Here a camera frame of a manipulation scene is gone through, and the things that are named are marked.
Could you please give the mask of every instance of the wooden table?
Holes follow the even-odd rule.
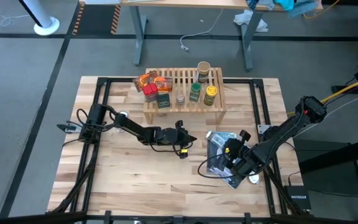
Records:
[[[88,112],[97,79],[81,78],[71,114],[72,121],[76,121],[75,112],[78,108]],[[271,122],[274,125],[281,124],[287,119],[287,115],[278,79],[264,78],[263,81]],[[263,174],[259,184],[250,184],[248,180],[244,180],[238,189],[232,189],[222,180],[205,179],[197,174],[198,165],[206,159],[207,131],[239,133],[245,129],[252,135],[249,144],[257,143],[249,85],[225,83],[224,89],[227,113],[220,125],[214,124],[213,114],[170,114],[155,118],[154,125],[162,128],[173,127],[177,120],[182,119],[189,133],[198,138],[189,149],[186,159],[179,159],[174,153],[153,152],[149,146],[143,146],[129,133],[118,133],[113,129],[103,133],[88,215],[104,215],[105,210],[111,210],[114,215],[243,217],[244,212],[249,212],[252,217],[269,217]],[[112,84],[108,104],[116,111],[129,112],[130,119],[147,126],[143,102],[144,96],[137,92],[133,83]],[[263,123],[261,105],[259,111]],[[66,141],[77,137],[76,134],[68,134]],[[82,145],[80,142],[73,142],[63,148],[48,210],[55,208],[74,186]],[[158,149],[172,150],[170,147]],[[284,144],[277,156],[285,184],[289,174],[299,171],[296,153]],[[301,185],[300,174],[292,175],[291,182]],[[279,212],[277,191],[275,187],[272,188],[276,212]],[[82,200],[83,190],[77,210],[81,208]]]
[[[81,4],[85,4],[85,0],[79,0]],[[249,9],[246,0],[161,0],[161,1],[146,1],[146,2],[132,2],[128,3],[128,0],[122,0],[120,4],[122,6],[129,6],[131,12],[132,21],[134,23],[134,29],[136,34],[135,43],[135,56],[134,64],[140,64],[140,58],[142,55],[142,47],[144,41],[144,32],[146,28],[147,18],[141,16],[139,13],[139,6],[161,6],[161,7],[200,7],[200,8],[220,8],[220,9]],[[323,10],[321,0],[315,11]],[[281,6],[275,6],[273,11],[284,11]],[[249,25],[241,25],[241,42],[244,53],[244,60],[246,63],[246,71],[249,72],[252,65],[252,56],[250,43],[259,21],[262,19],[263,12],[269,12],[267,6],[257,5],[255,11],[251,17]]]

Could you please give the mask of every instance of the desk leg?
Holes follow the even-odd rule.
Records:
[[[259,21],[262,18],[262,13],[254,11],[252,14],[249,25],[241,25],[241,36],[242,36],[242,51],[246,60],[246,71],[252,70],[252,56],[251,56],[251,40],[254,36],[256,28],[258,28]]]
[[[136,44],[135,44],[135,59],[134,64],[140,64],[140,57],[142,56],[142,47],[144,41],[144,30],[146,28],[146,16],[140,16],[138,6],[129,6],[129,10],[132,16],[132,22],[134,23]]]

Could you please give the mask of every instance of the food package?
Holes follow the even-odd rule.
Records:
[[[149,78],[149,84],[154,83],[157,86],[158,92],[171,92],[172,91],[172,78],[168,77],[152,77]]]
[[[143,87],[148,85],[150,82],[151,78],[155,78],[157,77],[157,72],[156,71],[151,71],[149,73],[146,73],[144,75],[141,75],[137,78],[134,78],[132,81],[135,84],[136,90],[138,92],[142,91]]]

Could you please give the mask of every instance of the red box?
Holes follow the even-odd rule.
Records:
[[[158,88],[156,84],[148,84],[144,86],[142,90],[147,102],[151,102],[157,99]]]

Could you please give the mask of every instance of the green jar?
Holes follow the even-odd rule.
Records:
[[[190,101],[198,102],[200,97],[201,85],[199,83],[193,83],[190,90]]]

